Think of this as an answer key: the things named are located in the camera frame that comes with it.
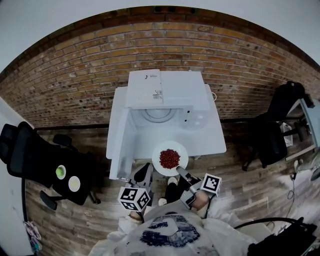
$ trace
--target white box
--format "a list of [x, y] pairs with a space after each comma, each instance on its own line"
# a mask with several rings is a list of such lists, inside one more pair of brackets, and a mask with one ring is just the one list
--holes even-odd
[[220, 177], [206, 173], [201, 185], [201, 189], [215, 194], [217, 197], [222, 184], [222, 179]]
[[150, 200], [150, 195], [145, 188], [122, 186], [118, 196], [118, 201], [122, 206], [134, 212], [141, 212]]

